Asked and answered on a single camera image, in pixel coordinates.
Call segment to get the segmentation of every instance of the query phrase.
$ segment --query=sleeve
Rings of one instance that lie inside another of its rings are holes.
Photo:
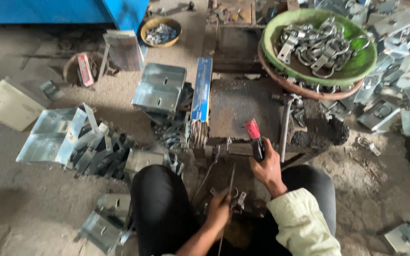
[[[340,256],[316,198],[301,188],[279,196],[267,208],[278,224],[276,240],[293,256]]]

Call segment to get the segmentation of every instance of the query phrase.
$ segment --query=blue machine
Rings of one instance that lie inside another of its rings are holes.
[[[114,23],[137,31],[149,0],[0,0],[0,24]]]

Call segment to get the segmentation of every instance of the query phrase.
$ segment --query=dusty floor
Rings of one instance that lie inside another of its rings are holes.
[[[168,9],[180,0],[161,1]],[[194,1],[197,11],[176,14],[173,18],[183,26],[179,41],[168,49],[148,50],[145,61],[186,67],[187,81],[194,82],[197,58],[202,52],[207,0]],[[404,4],[410,8],[410,2]],[[19,27],[0,27],[0,79],[11,76],[22,84],[39,85],[36,81],[53,79],[43,65],[45,60],[30,60],[23,72],[23,58],[15,54],[29,53],[38,44],[37,54],[55,50],[56,42],[36,31]],[[149,120],[135,110],[130,101],[141,73],[121,73],[104,77],[97,91],[62,87],[65,97],[50,108],[65,108],[79,102],[98,109],[97,116],[112,121],[139,142],[152,142]],[[343,255],[388,254],[379,240],[381,230],[410,219],[410,165],[406,160],[405,139],[397,132],[369,135],[356,124],[349,141],[311,160],[309,164],[323,168],[333,178],[337,200],[337,238]],[[100,193],[128,192],[122,181],[96,177],[74,178],[74,173],[57,165],[25,165],[15,162],[29,132],[19,133],[0,124],[0,254],[3,256],[102,255],[91,243],[73,243],[83,221],[91,213]],[[382,155],[376,157],[356,143],[363,135],[373,141]],[[367,159],[381,183],[357,160]],[[125,255],[136,255],[135,240],[125,248]]]

